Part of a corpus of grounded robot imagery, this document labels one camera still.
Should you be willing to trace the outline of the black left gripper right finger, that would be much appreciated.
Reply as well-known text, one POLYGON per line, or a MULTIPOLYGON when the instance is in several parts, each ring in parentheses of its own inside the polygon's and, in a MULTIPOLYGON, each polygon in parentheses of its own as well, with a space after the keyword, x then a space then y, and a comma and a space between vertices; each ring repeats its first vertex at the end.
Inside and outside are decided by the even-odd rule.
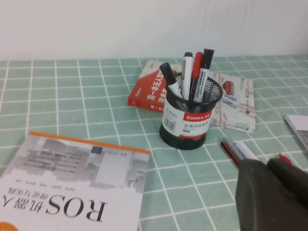
POLYGON ((308 173, 281 158, 270 159, 267 166, 280 182, 308 207, 308 173))

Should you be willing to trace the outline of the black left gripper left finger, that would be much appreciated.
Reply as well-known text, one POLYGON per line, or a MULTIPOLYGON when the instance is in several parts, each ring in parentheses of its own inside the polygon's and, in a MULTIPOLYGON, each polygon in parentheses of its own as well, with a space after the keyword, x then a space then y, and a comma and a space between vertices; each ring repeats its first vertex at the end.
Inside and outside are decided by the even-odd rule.
POLYGON ((258 160, 243 160, 235 193, 242 231, 306 231, 308 208, 258 160))

